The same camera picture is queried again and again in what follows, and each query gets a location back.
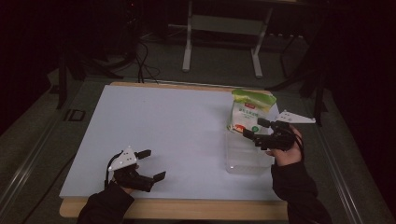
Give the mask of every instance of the floor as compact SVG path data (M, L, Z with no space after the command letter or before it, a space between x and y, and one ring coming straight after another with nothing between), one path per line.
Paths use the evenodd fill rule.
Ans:
M144 34L138 48L138 57L144 59L145 55L148 55L145 60L146 66L142 70L145 80L147 82L194 83L250 89L271 87L285 80L279 63L279 53L286 46L287 39L279 36L269 36L264 39L260 53L264 77L257 79L254 77L249 46L245 40L239 43L237 40L235 44L219 41L218 36L214 38L213 34L196 33L195 35L191 70L185 73L181 71L184 53L183 28L173 29L166 41L149 33ZM214 48L217 44L221 44L222 48ZM297 39L285 57L285 62L288 65L287 71L291 71L298 64L305 50L304 41ZM0 150L2 151L0 156L0 191L8 193L1 198L1 205L6 204L7 206L2 207L0 223L76 223L75 218L65 218L59 215L59 207L62 202L59 192L71 165L69 161L73 159L73 155L78 150L100 93L104 85L114 81L114 79L98 76L94 71L88 70L90 73L84 82L75 81L69 77L68 101L63 109L56 109L58 95L46 92L0 137ZM138 70L138 64L133 63L114 72L123 76L125 81L136 82ZM49 79L54 84L57 83L57 75L57 70L49 74ZM300 87L301 83L296 83L281 92L298 95ZM308 106L308 112L305 112L312 113L312 97L306 100L298 97L290 98L289 101L290 105L304 102ZM353 138L347 134L345 123L343 123L336 106L333 105L330 92L325 95L325 103L329 111L323 114L326 128L321 129L321 132L325 137L324 140L319 139L312 144L330 145L330 148L334 149L332 153L335 155L330 156L333 160L343 161L343 157L352 158L348 161L348 167L331 166L335 170L333 172L339 174L332 178L324 179L325 177L316 176L313 173L315 178L320 179L318 185L321 192L327 192L322 193L320 198L332 209L334 223L348 223L349 221L350 223L374 223L371 221L379 220L379 218L381 219L380 223L393 223L394 220L389 216L389 211L384 207L378 193L375 190L371 190L369 195L365 193L367 189L374 189L370 176L356 175L348 180L342 178L340 180L340 176L342 177L348 170L361 171L362 173L367 171L361 157L353 149L338 151L346 147L354 148L356 145ZM66 118L68 109L87 111L87 118L81 122L66 121L64 118ZM341 134L338 129L334 129L333 122L338 122L338 128L342 127L340 129L346 134ZM307 130L307 135L309 134L316 134L315 130ZM338 139L338 141L329 141L331 138ZM329 155L322 155L315 151L312 151L312 155L312 160L309 162L309 166L312 168L318 167L314 163L314 156L315 158L318 156L318 160L323 162L326 161L324 158L329 157ZM21 181L19 185L11 182L17 173L24 174L19 176ZM334 187L336 185L333 181L355 182L355 184L349 185L349 188L337 189ZM9 189L9 184L12 183L14 184L11 185L13 188ZM367 188L362 188L360 183L364 183ZM343 193L350 193L357 200L358 213L343 212L342 206L344 205L339 199L339 195ZM372 214L362 212L367 209ZM176 220L136 220L134 223L167 224L176 222ZM256 222L210 221L210 223ZM287 222L257 223L281 224Z

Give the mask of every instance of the clear plastic container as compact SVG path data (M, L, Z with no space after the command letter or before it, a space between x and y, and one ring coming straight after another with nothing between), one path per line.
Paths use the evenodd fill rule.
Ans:
M226 170L230 174L261 175L274 163L273 157L241 133L226 132L225 140Z

